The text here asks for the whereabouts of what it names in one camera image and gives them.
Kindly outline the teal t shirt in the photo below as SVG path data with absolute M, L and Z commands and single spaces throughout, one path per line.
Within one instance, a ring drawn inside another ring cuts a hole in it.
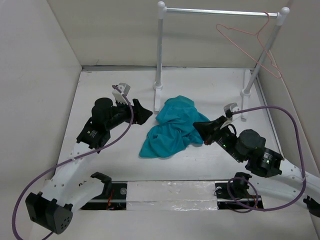
M 155 119 L 157 125 L 146 135 L 139 152 L 141 158 L 169 158 L 190 144 L 201 146 L 204 143 L 193 123 L 209 119 L 185 96 L 169 98 Z

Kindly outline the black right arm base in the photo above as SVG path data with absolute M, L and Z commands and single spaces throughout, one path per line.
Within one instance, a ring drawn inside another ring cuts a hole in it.
M 231 210 L 238 213 L 246 213 L 249 209 L 238 205 L 229 195 L 227 189 L 228 180 L 218 180 L 214 182 L 214 196 L 217 199 L 218 210 Z M 256 209 L 263 209 L 263 201 L 260 195 L 256 197 L 255 193 L 249 193 L 250 186 L 243 180 L 232 180 L 229 184 L 231 194 L 242 204 Z

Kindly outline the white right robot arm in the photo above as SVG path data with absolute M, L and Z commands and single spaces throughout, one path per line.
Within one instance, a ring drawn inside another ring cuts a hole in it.
M 297 168 L 285 159 L 281 154 L 265 147 L 266 140 L 252 129 L 243 130 L 237 134 L 230 131 L 228 118 L 221 116 L 214 121 L 194 122 L 193 127 L 198 131 L 205 145 L 217 143 L 238 163 L 246 162 L 245 169 L 249 173 L 237 172 L 225 185 L 229 198 L 235 204 L 252 187 L 249 179 L 256 175 L 261 178 L 272 178 L 297 189 L 301 184 L 300 193 L 291 202 L 290 206 L 301 199 L 308 211 L 319 217 L 320 215 L 320 179 L 305 171 L 305 167 Z

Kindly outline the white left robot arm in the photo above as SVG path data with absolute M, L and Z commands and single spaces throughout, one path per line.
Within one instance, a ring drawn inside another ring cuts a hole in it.
M 97 196 L 104 199 L 111 194 L 111 177 L 95 172 L 85 179 L 85 171 L 111 138 L 112 129 L 124 122 L 143 125 L 152 116 L 138 99 L 132 101 L 133 106 L 106 97 L 95 101 L 91 117 L 76 138 L 71 162 L 58 167 L 41 191 L 26 197 L 31 221 L 59 235 L 69 226 L 74 212 Z

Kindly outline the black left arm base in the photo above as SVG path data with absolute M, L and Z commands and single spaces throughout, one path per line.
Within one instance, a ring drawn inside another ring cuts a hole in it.
M 127 209 L 128 183 L 126 181 L 113 181 L 100 172 L 95 172 L 90 177 L 99 180 L 104 187 L 101 194 L 87 202 L 81 210 L 123 211 Z

